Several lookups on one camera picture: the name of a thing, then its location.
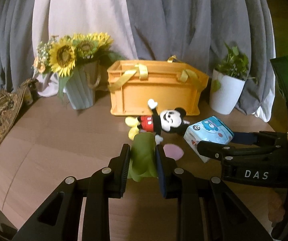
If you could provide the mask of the grey curtain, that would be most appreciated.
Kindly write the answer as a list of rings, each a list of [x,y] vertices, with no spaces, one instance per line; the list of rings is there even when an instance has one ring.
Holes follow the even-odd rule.
[[[16,90],[33,76],[35,0],[0,0],[0,88]],[[126,0],[137,58],[181,61],[211,75],[226,56],[225,42],[249,59],[249,75],[236,108],[269,121],[275,98],[275,57],[266,0]]]

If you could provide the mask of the light blue tissue pack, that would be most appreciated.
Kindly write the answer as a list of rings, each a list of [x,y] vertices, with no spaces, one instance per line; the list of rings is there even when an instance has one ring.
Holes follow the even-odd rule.
[[[184,134],[185,141],[204,163],[208,162],[210,159],[202,156],[198,152],[197,145],[200,141],[226,145],[233,137],[233,131],[216,116],[211,116],[195,124],[189,125]]]

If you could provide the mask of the orange plastic crate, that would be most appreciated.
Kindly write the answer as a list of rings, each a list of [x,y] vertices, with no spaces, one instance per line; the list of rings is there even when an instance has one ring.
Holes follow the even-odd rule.
[[[182,107],[188,116],[200,114],[198,102],[209,76],[175,56],[167,61],[120,60],[107,69],[111,114],[149,115],[148,100],[157,111]]]

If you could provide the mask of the pink soft sponge piece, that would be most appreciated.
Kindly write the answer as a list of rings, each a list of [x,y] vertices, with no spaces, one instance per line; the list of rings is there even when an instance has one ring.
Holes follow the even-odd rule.
[[[165,144],[163,146],[165,156],[174,160],[179,160],[183,157],[184,151],[178,145]]]

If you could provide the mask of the green potted plant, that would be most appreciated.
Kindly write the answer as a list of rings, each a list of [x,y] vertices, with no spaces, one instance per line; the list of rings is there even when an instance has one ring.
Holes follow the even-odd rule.
[[[249,59],[247,55],[241,52],[237,46],[230,47],[226,42],[224,44],[228,53],[222,61],[213,68],[213,71],[244,82],[253,80],[255,84],[258,84],[258,79],[249,75]]]

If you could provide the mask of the green soft frog toy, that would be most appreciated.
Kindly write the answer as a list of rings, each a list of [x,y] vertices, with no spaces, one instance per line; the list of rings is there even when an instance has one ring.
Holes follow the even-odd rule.
[[[128,179],[141,182],[145,177],[158,177],[155,164],[155,136],[151,132],[136,135],[130,153]]]

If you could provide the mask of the beige curtain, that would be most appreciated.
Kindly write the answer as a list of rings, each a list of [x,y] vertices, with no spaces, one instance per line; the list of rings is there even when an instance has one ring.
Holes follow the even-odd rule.
[[[52,35],[108,33],[112,49],[126,59],[136,59],[126,0],[35,0],[32,14],[32,45]]]

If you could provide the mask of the sunflower bouquet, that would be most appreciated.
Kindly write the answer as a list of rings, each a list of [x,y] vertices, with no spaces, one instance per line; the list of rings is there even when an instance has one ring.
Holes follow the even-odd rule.
[[[57,74],[59,88],[57,95],[64,96],[64,87],[73,77],[89,63],[99,63],[106,68],[118,60],[124,60],[121,54],[113,51],[113,39],[108,33],[75,33],[72,36],[52,35],[47,42],[37,46],[37,56],[32,68],[36,74],[45,77]]]

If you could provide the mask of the white plant pot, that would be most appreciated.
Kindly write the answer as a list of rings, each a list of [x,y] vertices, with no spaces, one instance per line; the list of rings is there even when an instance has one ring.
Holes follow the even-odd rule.
[[[210,107],[217,113],[228,115],[239,100],[245,81],[213,70],[210,88]]]

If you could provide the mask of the grey ribbed vase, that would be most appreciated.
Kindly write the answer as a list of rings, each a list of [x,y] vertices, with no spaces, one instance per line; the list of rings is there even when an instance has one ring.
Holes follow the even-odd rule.
[[[96,101],[96,89],[101,80],[101,71],[97,61],[78,67],[65,85],[65,92],[75,110],[92,107]]]

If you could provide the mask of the Mickey Mouse plush toy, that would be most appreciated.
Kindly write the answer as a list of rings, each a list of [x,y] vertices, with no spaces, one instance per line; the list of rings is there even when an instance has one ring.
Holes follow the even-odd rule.
[[[125,123],[130,130],[128,138],[134,140],[135,136],[150,132],[155,135],[156,144],[160,144],[164,139],[161,136],[162,132],[176,133],[183,136],[190,125],[190,122],[185,120],[186,110],[181,107],[175,109],[163,110],[157,112],[158,103],[152,98],[147,102],[151,115],[142,115],[138,117],[128,116],[125,118]]]

